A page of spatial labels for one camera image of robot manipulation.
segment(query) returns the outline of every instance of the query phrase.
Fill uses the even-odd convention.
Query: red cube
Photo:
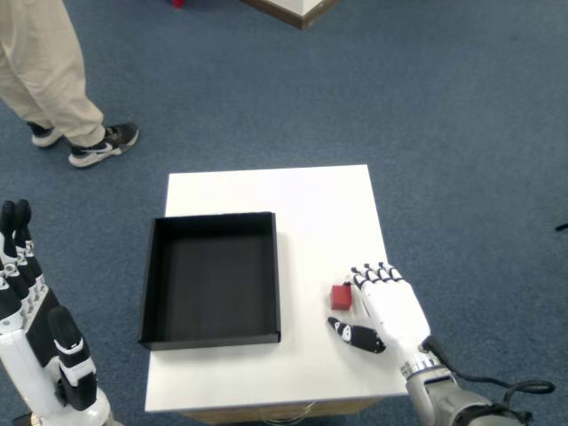
[[[351,286],[331,288],[331,309],[348,311],[351,308]]]

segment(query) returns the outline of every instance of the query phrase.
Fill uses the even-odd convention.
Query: khaki pants
[[[56,127],[73,145],[104,137],[62,0],[0,0],[0,97],[21,119]]]

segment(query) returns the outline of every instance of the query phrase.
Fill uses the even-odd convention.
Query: white tabletop
[[[367,166],[171,174],[166,216],[276,213],[280,343],[152,351],[146,411],[190,411],[406,393],[394,359],[345,344],[327,317],[355,264],[386,260]]]

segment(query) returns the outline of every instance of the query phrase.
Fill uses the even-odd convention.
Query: shoe
[[[32,129],[32,144],[38,148],[47,148],[61,139],[63,133],[56,128],[44,129],[39,124],[28,122],[28,126]]]
[[[69,162],[83,168],[102,162],[111,155],[120,155],[128,151],[138,139],[138,127],[132,123],[107,127],[103,140],[95,146],[71,146]]]

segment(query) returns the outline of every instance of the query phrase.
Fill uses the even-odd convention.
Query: black tray
[[[273,213],[152,225],[138,341],[152,351],[280,341]]]

